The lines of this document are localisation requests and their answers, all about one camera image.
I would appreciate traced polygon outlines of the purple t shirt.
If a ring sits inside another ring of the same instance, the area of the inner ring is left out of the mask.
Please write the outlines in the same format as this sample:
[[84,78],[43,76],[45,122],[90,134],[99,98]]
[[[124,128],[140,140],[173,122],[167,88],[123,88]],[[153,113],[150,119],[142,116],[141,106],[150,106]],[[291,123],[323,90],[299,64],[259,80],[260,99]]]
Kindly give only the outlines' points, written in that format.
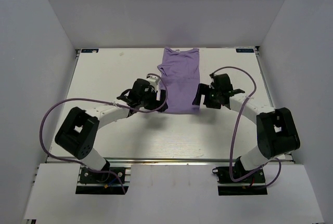
[[180,51],[164,49],[162,63],[157,66],[168,90],[166,114],[196,114],[199,106],[193,105],[198,85],[200,52],[198,48]]

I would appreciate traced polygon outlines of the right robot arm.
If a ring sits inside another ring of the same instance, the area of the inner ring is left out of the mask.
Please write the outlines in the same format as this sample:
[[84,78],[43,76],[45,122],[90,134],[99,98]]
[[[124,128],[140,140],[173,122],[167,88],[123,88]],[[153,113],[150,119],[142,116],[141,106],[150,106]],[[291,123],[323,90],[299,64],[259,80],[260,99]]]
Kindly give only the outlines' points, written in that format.
[[260,106],[242,89],[234,89],[227,74],[211,74],[212,83],[198,85],[193,104],[210,109],[227,107],[256,125],[257,145],[246,154],[233,159],[229,155],[229,175],[233,182],[246,182],[269,161],[300,148],[300,139],[287,108]]

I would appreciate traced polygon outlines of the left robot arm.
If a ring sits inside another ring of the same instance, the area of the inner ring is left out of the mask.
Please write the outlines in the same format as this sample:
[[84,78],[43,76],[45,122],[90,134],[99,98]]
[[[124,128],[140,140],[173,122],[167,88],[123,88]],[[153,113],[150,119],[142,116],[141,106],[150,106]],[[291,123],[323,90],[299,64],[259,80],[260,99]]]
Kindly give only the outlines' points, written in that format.
[[167,97],[162,78],[150,73],[146,79],[138,78],[113,102],[101,101],[101,106],[89,110],[72,108],[55,135],[55,143],[91,169],[97,181],[104,182],[110,176],[110,165],[94,149],[98,130],[138,112],[163,112],[168,108]]

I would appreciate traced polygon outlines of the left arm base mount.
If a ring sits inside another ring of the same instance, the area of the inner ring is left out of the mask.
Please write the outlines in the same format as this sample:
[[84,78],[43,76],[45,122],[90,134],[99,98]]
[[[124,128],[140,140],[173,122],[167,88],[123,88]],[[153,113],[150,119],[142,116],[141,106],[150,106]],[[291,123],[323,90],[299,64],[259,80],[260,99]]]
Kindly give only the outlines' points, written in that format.
[[95,173],[86,167],[79,170],[75,193],[77,195],[125,195],[130,185],[130,170],[110,167],[112,173]]

